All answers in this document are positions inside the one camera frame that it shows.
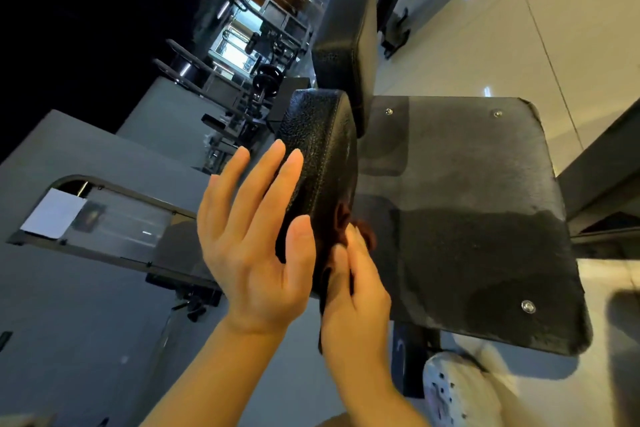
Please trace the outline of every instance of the metal bolt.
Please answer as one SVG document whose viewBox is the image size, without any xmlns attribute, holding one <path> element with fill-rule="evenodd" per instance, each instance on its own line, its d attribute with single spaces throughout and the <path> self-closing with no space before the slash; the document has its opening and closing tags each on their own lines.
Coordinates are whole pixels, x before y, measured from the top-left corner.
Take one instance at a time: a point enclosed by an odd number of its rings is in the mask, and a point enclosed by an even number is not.
<svg viewBox="0 0 640 427">
<path fill-rule="evenodd" d="M 522 310 L 527 314 L 533 314 L 536 311 L 536 305 L 531 301 L 522 301 L 520 306 L 522 306 Z"/>
</svg>

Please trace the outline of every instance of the padded cushion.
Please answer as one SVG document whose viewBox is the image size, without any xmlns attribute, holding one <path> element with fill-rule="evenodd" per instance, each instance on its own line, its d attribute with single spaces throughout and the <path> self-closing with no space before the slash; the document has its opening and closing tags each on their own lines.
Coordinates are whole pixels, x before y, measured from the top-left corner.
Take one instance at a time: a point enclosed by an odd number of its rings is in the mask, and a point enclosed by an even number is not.
<svg viewBox="0 0 640 427">
<path fill-rule="evenodd" d="M 338 241 L 335 212 L 340 202 L 351 208 L 358 178 L 358 143 L 347 94 L 322 89 L 295 91 L 276 137 L 285 143 L 287 156 L 299 148 L 305 157 L 276 254 L 284 263 L 287 229 L 296 216 L 308 214 L 317 251 L 312 291 L 320 296 L 322 271 Z"/>
<path fill-rule="evenodd" d="M 376 0 L 330 0 L 311 51 L 318 87 L 349 95 L 358 137 L 369 121 L 377 38 Z"/>
</svg>

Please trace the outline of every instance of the finger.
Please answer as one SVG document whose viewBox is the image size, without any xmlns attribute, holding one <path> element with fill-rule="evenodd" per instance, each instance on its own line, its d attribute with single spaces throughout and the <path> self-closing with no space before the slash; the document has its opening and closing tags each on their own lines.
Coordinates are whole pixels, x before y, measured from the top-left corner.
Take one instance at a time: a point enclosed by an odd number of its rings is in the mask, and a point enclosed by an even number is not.
<svg viewBox="0 0 640 427">
<path fill-rule="evenodd" d="M 347 249 L 343 245 L 335 245 L 331 251 L 329 260 L 331 275 L 329 276 L 329 286 L 326 291 L 327 306 L 330 303 L 341 301 L 351 301 L 349 291 L 349 256 Z"/>
<path fill-rule="evenodd" d="M 247 149 L 238 148 L 220 176 L 209 181 L 207 188 L 210 194 L 207 202 L 209 209 L 204 215 L 203 227 L 213 239 L 217 239 L 225 231 L 231 208 L 231 197 L 250 158 Z"/>
<path fill-rule="evenodd" d="M 295 149 L 280 168 L 278 177 L 271 184 L 253 216 L 246 233 L 246 241 L 252 245 L 259 243 L 260 253 L 273 253 L 275 249 L 287 205 L 300 179 L 303 161 L 302 153 Z"/>
<path fill-rule="evenodd" d="M 280 139 L 276 140 L 246 177 L 234 199 L 225 232 L 238 240 L 244 238 L 284 153 L 284 143 Z"/>
<path fill-rule="evenodd" d="M 349 224 L 346 229 L 349 266 L 353 274 L 353 295 L 367 294 L 382 287 L 376 264 L 371 260 L 367 246 L 357 229 Z"/>
<path fill-rule="evenodd" d="M 316 241 L 308 214 L 298 216 L 289 225 L 285 240 L 285 257 L 285 290 L 297 297 L 308 297 L 316 265 Z"/>
<path fill-rule="evenodd" d="M 200 202 L 200 206 L 198 207 L 198 214 L 196 215 L 198 237 L 204 236 L 205 223 L 207 222 L 207 217 L 211 211 L 211 190 L 213 189 L 213 186 L 219 177 L 220 176 L 218 176 L 217 174 L 212 174 L 209 177 L 209 183 L 204 190 L 202 201 Z"/>
</svg>

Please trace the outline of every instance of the beige tile floor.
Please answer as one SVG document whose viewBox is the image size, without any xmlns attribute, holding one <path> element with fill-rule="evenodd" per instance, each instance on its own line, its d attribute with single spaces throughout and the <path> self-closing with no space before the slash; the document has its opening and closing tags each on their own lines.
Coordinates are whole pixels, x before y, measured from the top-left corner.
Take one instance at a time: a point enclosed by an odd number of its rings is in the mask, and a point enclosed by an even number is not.
<svg viewBox="0 0 640 427">
<path fill-rule="evenodd" d="M 528 99 L 562 172 L 640 97 L 638 21 L 640 0 L 452 0 L 380 64 L 376 93 Z M 640 262 L 579 269 L 593 344 L 577 360 L 452 338 L 492 372 L 507 425 L 640 422 Z"/>
</svg>

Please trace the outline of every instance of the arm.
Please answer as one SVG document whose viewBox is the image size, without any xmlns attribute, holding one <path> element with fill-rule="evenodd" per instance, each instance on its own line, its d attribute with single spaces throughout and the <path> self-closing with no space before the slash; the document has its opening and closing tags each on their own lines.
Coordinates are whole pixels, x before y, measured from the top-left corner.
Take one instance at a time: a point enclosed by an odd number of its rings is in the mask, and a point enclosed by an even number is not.
<svg viewBox="0 0 640 427">
<path fill-rule="evenodd" d="M 275 256 L 303 163 L 300 151 L 293 151 L 273 180 L 284 155 L 277 140 L 244 180 L 233 206 L 248 151 L 238 149 L 222 174 L 211 177 L 198 210 L 198 237 L 229 311 L 143 427 L 235 426 L 287 327 L 304 311 L 316 261 L 308 216 L 298 216 L 287 230 L 287 263 Z"/>
<path fill-rule="evenodd" d="M 391 381 L 387 329 L 391 299 L 360 232 L 333 248 L 322 322 L 324 357 L 356 427 L 428 427 Z M 353 275 L 353 295 L 349 292 Z"/>
</svg>

